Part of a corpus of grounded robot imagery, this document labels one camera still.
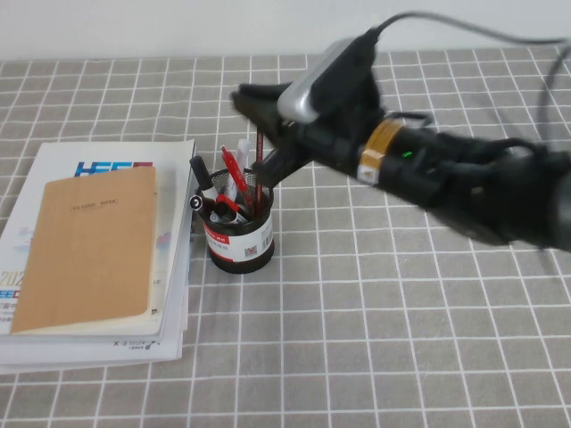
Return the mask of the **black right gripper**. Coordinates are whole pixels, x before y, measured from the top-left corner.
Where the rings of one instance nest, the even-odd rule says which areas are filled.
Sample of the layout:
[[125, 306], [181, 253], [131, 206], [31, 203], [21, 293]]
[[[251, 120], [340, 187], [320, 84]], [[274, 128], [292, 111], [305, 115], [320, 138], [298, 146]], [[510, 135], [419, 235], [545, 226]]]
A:
[[233, 108], [263, 134], [281, 134], [276, 148], [252, 165], [260, 183], [279, 184], [310, 161], [342, 172], [355, 172], [367, 139], [385, 115], [370, 113], [349, 123], [323, 119], [287, 125], [278, 112], [277, 101], [290, 85], [245, 83], [229, 95]]

